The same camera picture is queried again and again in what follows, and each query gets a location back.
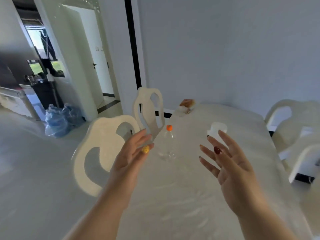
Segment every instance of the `green grass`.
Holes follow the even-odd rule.
[[[60,61],[52,61],[51,64],[52,64],[53,68],[54,68],[56,71],[58,71],[58,70],[63,70]],[[39,63],[30,64],[30,67],[31,67],[31,69],[32,69],[32,71],[33,71],[34,74],[38,74],[38,73],[40,73],[40,72],[43,72],[43,70],[42,70],[42,68],[41,68],[41,66],[40,66]]]

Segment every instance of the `table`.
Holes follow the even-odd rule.
[[[212,147],[206,139],[212,122],[227,125],[227,133],[251,162],[273,210],[300,239],[311,239],[262,116],[218,104],[200,104],[188,115],[179,117],[175,111],[171,116],[168,124],[177,140],[177,158],[167,162],[158,156],[163,128],[140,172],[117,239],[244,239],[218,181],[198,159],[199,155],[208,159],[199,145]]]

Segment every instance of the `clear plastic bottle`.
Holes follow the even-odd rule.
[[[167,125],[167,130],[164,133],[164,140],[162,147],[160,148],[159,154],[162,156],[165,160],[171,160],[176,158],[176,152],[175,152],[175,141],[174,141],[174,135],[172,133],[172,125]]]

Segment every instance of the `hand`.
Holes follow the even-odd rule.
[[[243,217],[267,207],[266,199],[258,184],[254,170],[239,145],[226,133],[219,130],[219,136],[227,148],[215,138],[207,140],[214,146],[214,152],[200,145],[208,157],[214,160],[220,170],[199,157],[200,162],[218,179],[226,203],[238,216]]]
[[[138,173],[149,154],[142,151],[144,147],[140,147],[151,139],[151,134],[146,135],[146,132],[146,129],[139,131],[123,145],[112,165],[101,200],[111,199],[115,205],[128,207],[131,194],[137,184]]]

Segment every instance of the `person's left hand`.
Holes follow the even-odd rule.
[[[140,147],[151,139],[151,134],[146,135],[146,132],[146,129],[139,131],[123,145],[112,165],[100,200],[108,199],[114,204],[120,204],[121,207],[128,207],[131,194],[137,184],[138,173],[149,154],[149,152],[142,152],[143,147]]]

